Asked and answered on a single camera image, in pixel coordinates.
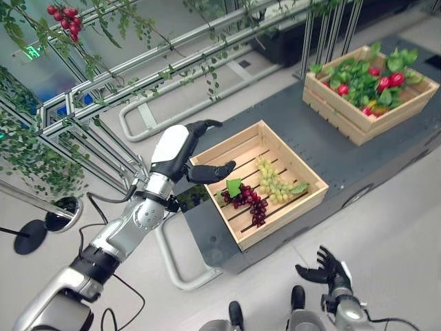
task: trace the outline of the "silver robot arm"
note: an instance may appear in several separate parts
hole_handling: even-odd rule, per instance
[[[352,280],[346,263],[339,262],[326,248],[317,251],[318,269],[307,269],[296,265],[298,274],[314,283],[328,284],[328,294],[322,295],[322,309],[334,314],[339,331],[373,331],[375,328],[359,300],[353,295]]]
[[[216,183],[234,169],[224,166],[187,167],[185,163],[210,126],[211,120],[164,131],[154,154],[146,187],[134,195],[122,215],[109,222],[88,247],[52,278],[17,319],[14,331],[88,331],[94,315],[86,303],[95,302],[105,282],[138,247],[144,237],[163,221],[174,184],[184,175],[194,183]]]

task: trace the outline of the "black cable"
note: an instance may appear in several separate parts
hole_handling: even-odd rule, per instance
[[[118,328],[118,325],[116,323],[116,317],[115,317],[115,313],[111,308],[106,308],[103,312],[103,315],[101,316],[101,331],[104,331],[104,318],[105,318],[105,314],[107,312],[110,312],[111,316],[112,316],[112,321],[113,321],[113,326],[114,326],[114,331],[121,331],[122,329],[124,329],[125,327],[127,327],[129,324],[131,324],[131,322],[133,322],[135,320],[135,318],[138,317],[138,315],[143,311],[144,307],[145,307],[145,299],[144,297],[141,295],[141,293],[139,293],[137,290],[135,290],[132,286],[130,286],[129,284],[127,284],[120,276],[118,276],[117,274],[113,274],[113,276],[115,276],[116,279],[118,279],[122,284],[124,284],[125,286],[127,286],[129,289],[131,289],[136,295],[138,295],[138,297],[141,298],[143,304],[141,305],[141,307],[139,308],[138,312],[123,326],[121,326],[120,328]]]
[[[136,188],[137,188],[136,185],[131,185],[129,190],[127,191],[127,194],[121,200],[105,198],[105,197],[102,197],[101,195],[97,195],[97,194],[92,193],[92,192],[87,192],[85,195],[90,200],[90,203],[95,207],[95,209],[98,212],[99,216],[101,216],[104,224],[107,224],[107,223],[109,223],[107,218],[105,217],[103,211],[100,209],[100,207],[98,207],[98,205],[96,204],[96,202],[95,202],[95,200],[93,198],[101,200],[101,201],[104,201],[104,202],[108,202],[108,203],[123,203],[123,202],[129,201],[129,199],[135,193]]]
[[[415,324],[413,324],[410,321],[407,321],[406,319],[399,319],[398,317],[387,317],[385,319],[371,319],[371,316],[369,315],[369,311],[367,309],[365,309],[365,312],[367,315],[367,319],[372,323],[401,322],[401,323],[407,324],[408,326],[413,328],[415,331],[420,331],[420,329],[418,329],[418,327]]]

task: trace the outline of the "gray platform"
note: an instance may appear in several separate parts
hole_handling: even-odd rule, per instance
[[[382,52],[395,47],[418,48],[399,39],[382,40]],[[439,68],[425,63],[434,54],[420,49],[418,72],[441,82]],[[185,213],[193,237],[207,265],[239,273],[295,236],[314,227],[364,188],[374,188],[441,144],[441,92],[417,116],[357,147],[302,101],[303,82],[275,94],[209,130],[198,154],[263,119],[328,184],[322,204],[241,252],[216,207],[208,200]],[[191,187],[181,181],[179,194]]]

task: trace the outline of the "wooden crate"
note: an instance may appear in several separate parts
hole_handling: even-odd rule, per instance
[[[261,239],[292,222],[319,205],[328,185],[284,143],[264,121],[259,121],[218,145],[190,159],[192,164],[223,165],[235,160],[236,167],[227,179],[241,178],[245,185],[258,190],[260,172],[255,160],[263,156],[276,166],[280,177],[292,183],[308,183],[307,191],[296,194],[291,201],[273,205],[268,202],[265,225],[252,226],[252,215],[247,205],[234,209],[230,203],[220,207],[216,194],[226,189],[225,180],[206,185],[207,191],[241,250],[246,250]],[[268,199],[267,194],[260,194]]]
[[[370,52],[369,46],[358,48],[329,62],[323,66],[323,71],[328,67],[338,66],[349,57],[356,60],[366,59]],[[379,68],[384,68],[385,59],[385,55],[379,54],[371,63]],[[435,81],[424,77],[420,83],[413,84],[402,92],[400,98],[404,100],[403,104],[381,117],[376,117],[373,114],[366,116],[332,89],[325,86],[322,82],[326,80],[328,80],[328,77],[325,73],[316,75],[309,72],[305,79],[303,100],[358,146],[421,112],[440,87]]]

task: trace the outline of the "grape leaf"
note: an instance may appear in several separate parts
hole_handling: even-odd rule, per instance
[[[294,186],[294,188],[291,190],[291,193],[292,194],[303,193],[307,188],[308,188],[308,183],[301,183]]]
[[[225,202],[221,193],[222,193],[222,191],[218,191],[216,193],[216,201],[218,202],[219,207],[224,207],[228,204],[228,202]]]
[[[227,180],[228,194],[231,198],[234,198],[236,195],[240,194],[239,186],[241,181],[242,180],[240,178],[232,179],[231,181]]]

